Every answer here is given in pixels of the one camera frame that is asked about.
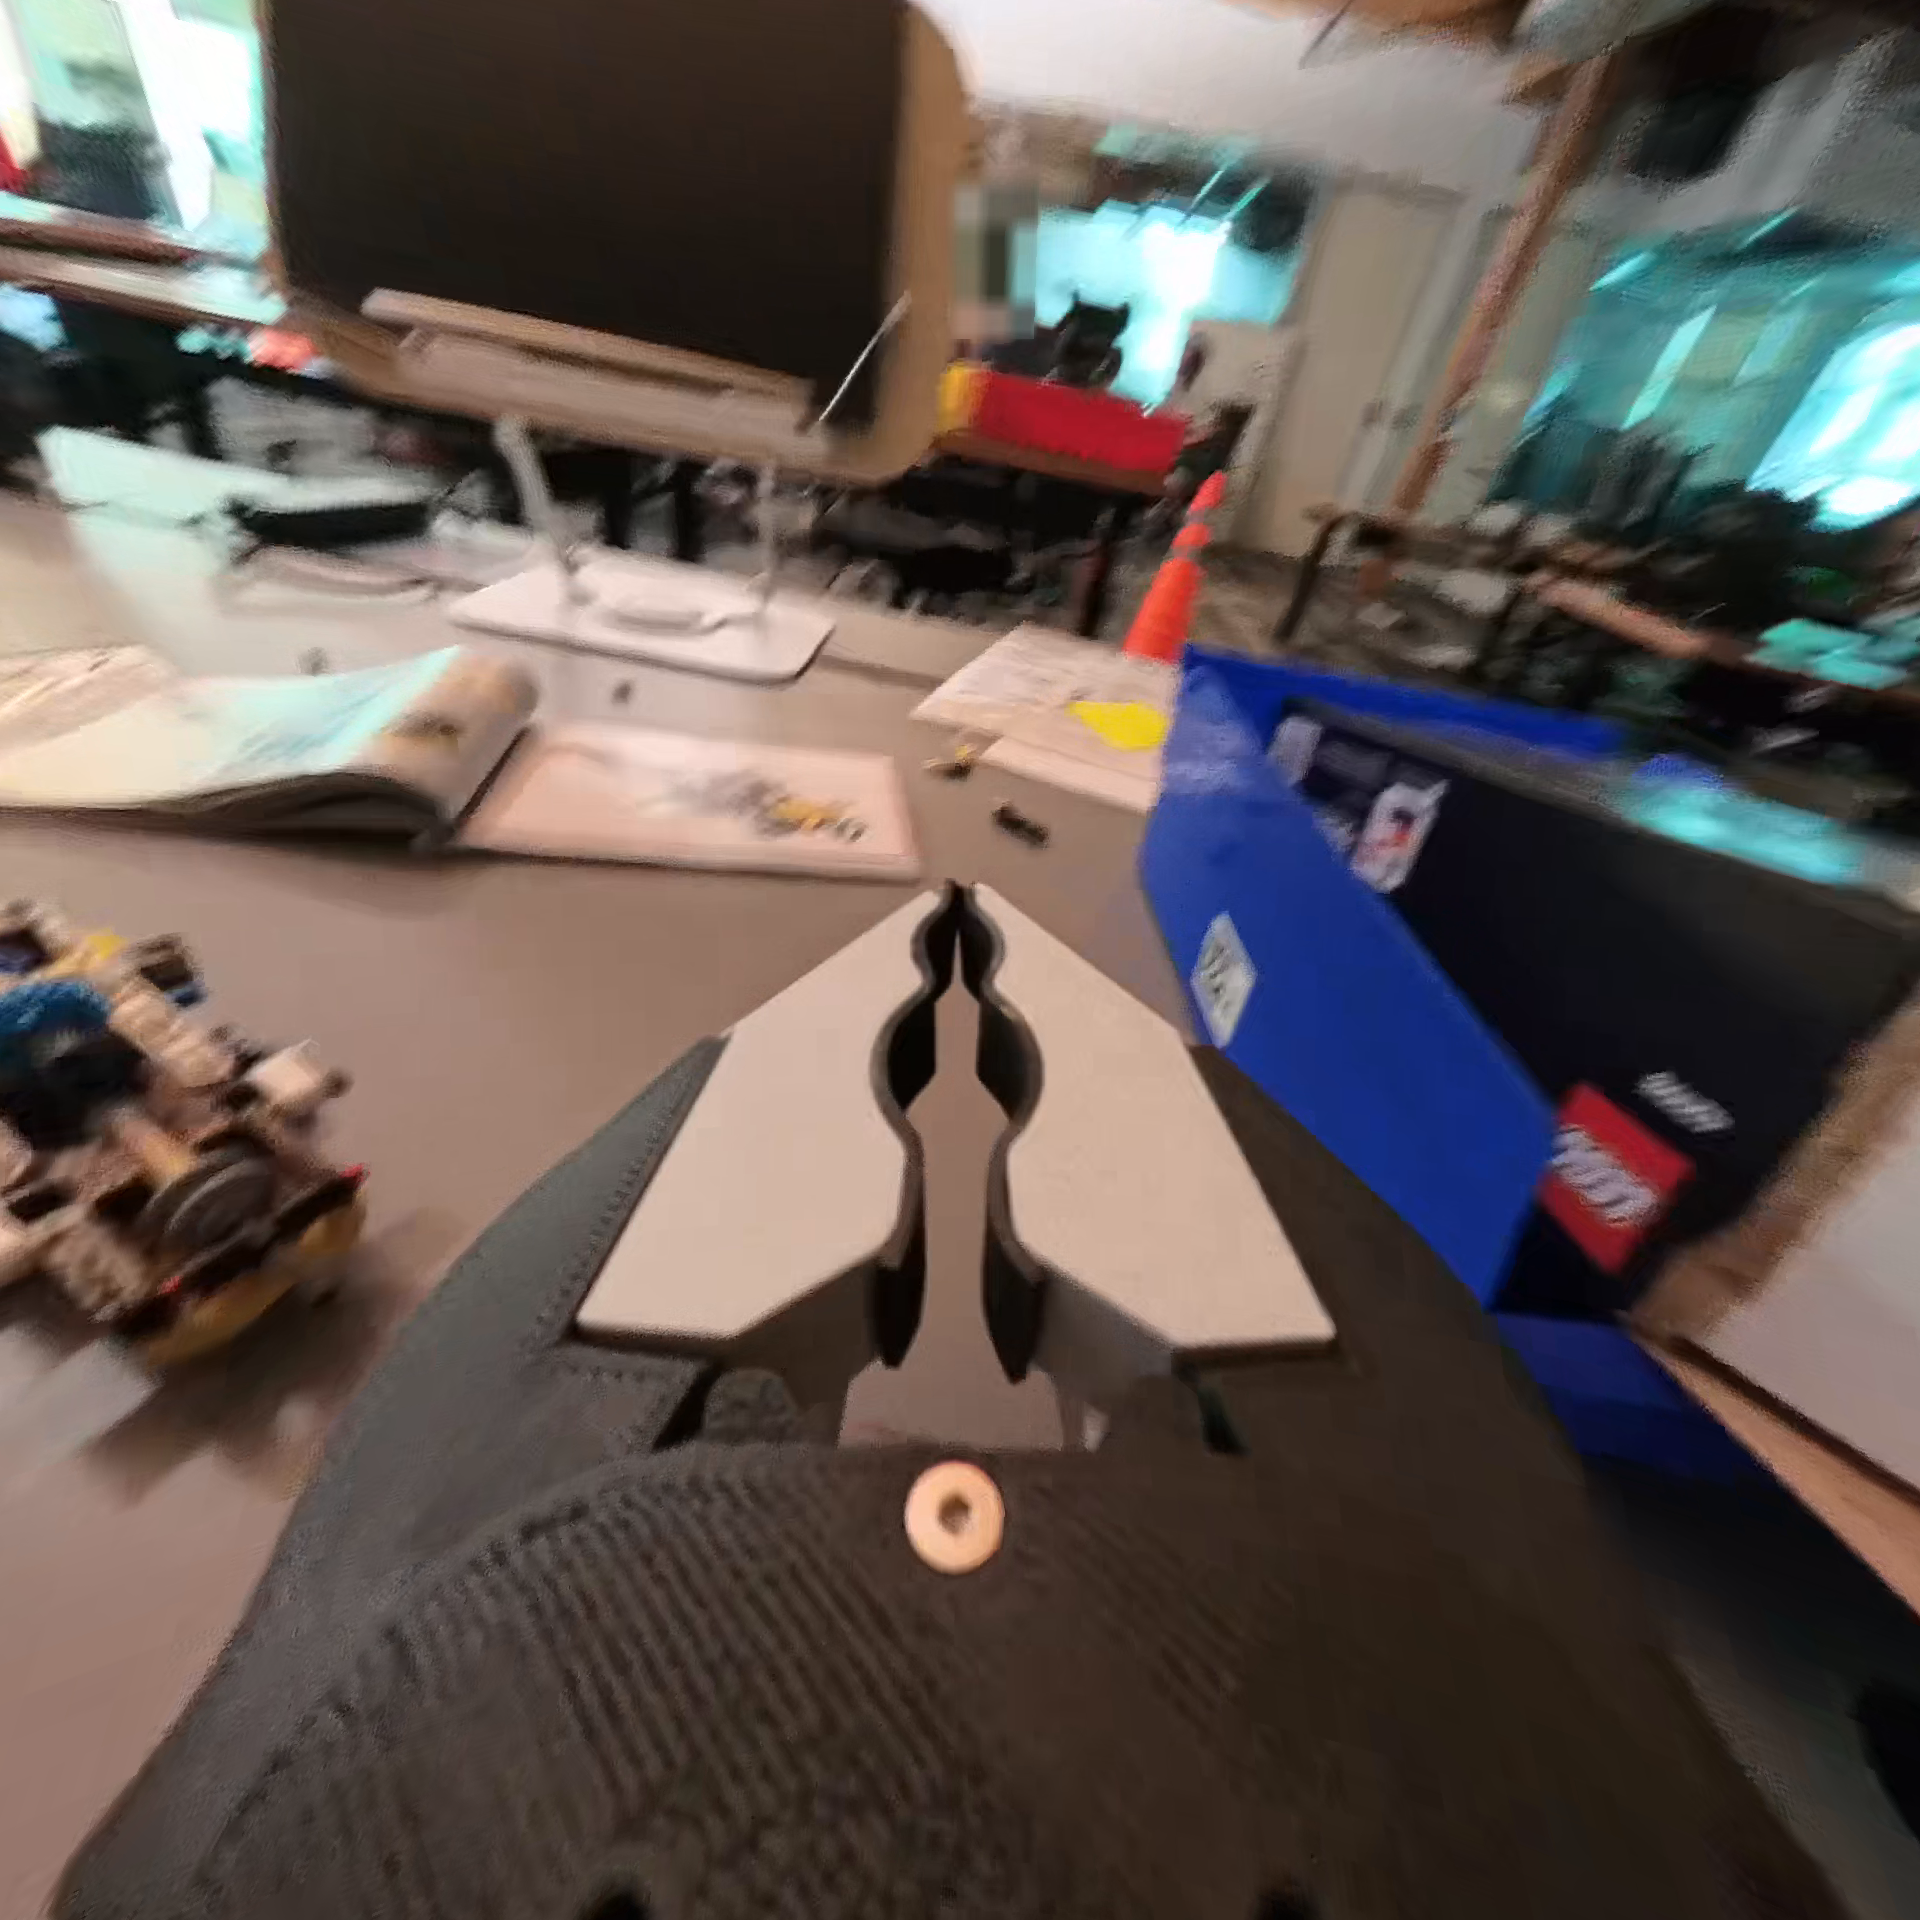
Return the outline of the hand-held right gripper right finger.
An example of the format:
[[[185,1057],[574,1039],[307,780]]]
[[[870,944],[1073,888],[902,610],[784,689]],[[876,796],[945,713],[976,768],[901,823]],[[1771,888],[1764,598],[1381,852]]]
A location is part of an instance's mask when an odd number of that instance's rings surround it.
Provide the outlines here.
[[[1003,1115],[980,1262],[1002,1371],[1123,1398],[1333,1348],[1184,1033],[987,884],[955,899],[955,951]]]

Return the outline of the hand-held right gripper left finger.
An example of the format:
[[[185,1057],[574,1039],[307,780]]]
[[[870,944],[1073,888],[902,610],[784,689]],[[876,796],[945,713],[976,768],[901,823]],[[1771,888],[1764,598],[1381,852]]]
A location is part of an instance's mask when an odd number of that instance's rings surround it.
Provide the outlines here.
[[[922,1331],[926,1148],[961,891],[825,959],[717,1040],[574,1328],[629,1354],[763,1369],[842,1398]]]

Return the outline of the yellow black lego vehicle model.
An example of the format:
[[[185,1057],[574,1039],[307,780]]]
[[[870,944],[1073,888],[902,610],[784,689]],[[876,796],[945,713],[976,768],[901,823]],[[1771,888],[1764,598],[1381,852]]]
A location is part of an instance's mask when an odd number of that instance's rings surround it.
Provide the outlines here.
[[[196,955],[34,899],[3,907],[3,1278],[56,1292],[154,1371],[339,1289],[364,1163],[324,1129],[353,1089],[308,1043],[209,1019]]]

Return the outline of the blue lego box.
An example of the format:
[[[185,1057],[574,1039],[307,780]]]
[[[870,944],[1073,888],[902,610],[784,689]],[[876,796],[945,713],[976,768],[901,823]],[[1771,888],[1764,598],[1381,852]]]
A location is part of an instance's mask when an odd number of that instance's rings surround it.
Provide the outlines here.
[[[1141,884],[1201,1039],[1573,1446],[1752,1481],[1626,1328],[1916,996],[1916,860],[1577,711],[1190,650]]]

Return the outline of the open lego instruction booklet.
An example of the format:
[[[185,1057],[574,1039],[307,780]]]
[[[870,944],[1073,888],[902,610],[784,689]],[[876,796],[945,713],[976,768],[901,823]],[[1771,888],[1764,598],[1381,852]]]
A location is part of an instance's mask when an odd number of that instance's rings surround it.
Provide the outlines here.
[[[187,680],[138,650],[4,664],[4,812],[434,855],[916,880],[891,759],[561,722],[448,647],[323,676]]]

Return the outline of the white paper sheet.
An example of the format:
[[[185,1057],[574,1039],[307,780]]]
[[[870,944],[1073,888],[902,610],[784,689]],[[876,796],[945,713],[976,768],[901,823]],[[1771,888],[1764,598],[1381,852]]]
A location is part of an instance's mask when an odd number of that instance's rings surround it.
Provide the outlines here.
[[[1170,734],[1180,684],[1176,664],[1136,660],[1094,640],[1022,627],[950,675],[912,719],[950,738],[992,736],[980,767],[994,772],[1146,817],[1158,800],[1163,747],[1106,750],[1069,720],[1067,706],[1153,704],[1169,713]]]

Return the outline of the white monitor stand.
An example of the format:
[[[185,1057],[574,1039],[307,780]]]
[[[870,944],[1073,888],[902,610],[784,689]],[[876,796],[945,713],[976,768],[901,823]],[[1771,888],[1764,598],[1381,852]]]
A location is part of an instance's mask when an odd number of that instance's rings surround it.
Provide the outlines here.
[[[834,618],[777,591],[773,546],[762,548],[760,571],[738,582],[579,544],[552,497],[528,424],[498,419],[491,440],[536,546],[518,571],[450,607],[460,630],[762,689],[803,680],[828,650]]]

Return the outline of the orange traffic cone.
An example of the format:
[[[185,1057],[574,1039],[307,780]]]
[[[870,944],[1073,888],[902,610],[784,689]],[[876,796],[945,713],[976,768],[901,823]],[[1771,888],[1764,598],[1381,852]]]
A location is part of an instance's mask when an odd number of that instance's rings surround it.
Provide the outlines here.
[[[1230,475],[1214,472],[1190,497],[1184,521],[1123,639],[1124,657],[1161,665],[1181,660],[1205,582],[1214,518],[1227,484]]]

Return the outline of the cardboard box lid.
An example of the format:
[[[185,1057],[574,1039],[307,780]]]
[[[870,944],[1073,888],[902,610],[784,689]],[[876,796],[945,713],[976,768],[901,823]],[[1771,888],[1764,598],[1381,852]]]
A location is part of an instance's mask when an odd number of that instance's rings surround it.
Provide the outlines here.
[[[1916,996],[1851,1051],[1732,1220],[1664,1259],[1624,1327],[1916,1614]]]

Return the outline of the red storage bin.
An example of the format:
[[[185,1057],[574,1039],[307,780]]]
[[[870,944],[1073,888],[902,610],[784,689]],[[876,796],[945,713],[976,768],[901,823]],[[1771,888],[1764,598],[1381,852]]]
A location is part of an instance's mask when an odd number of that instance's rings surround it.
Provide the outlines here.
[[[1153,492],[1178,463],[1190,428],[1187,415],[1146,410],[1108,391],[953,362],[941,383],[932,450]]]

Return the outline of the computer monitor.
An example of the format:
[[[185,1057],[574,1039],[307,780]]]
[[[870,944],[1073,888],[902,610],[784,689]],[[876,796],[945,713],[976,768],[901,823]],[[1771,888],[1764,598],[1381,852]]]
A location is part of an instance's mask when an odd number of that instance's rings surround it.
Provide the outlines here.
[[[898,2],[258,7],[273,266],[364,396],[852,487],[939,434],[962,67]]]

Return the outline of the wooden support post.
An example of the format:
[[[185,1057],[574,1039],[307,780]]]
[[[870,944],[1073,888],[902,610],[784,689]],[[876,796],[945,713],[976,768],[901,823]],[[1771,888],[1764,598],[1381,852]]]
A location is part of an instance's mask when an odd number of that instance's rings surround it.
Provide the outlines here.
[[[1499,246],[1475,287],[1469,311],[1454,336],[1419,432],[1389,492],[1393,515],[1418,519],[1450,465],[1456,432],[1477,403],[1501,336],[1552,238],[1552,225],[1568,194],[1594,167],[1624,71],[1626,50],[1620,48],[1566,68],[1564,88],[1552,102],[1522,172],[1521,194],[1508,210]]]

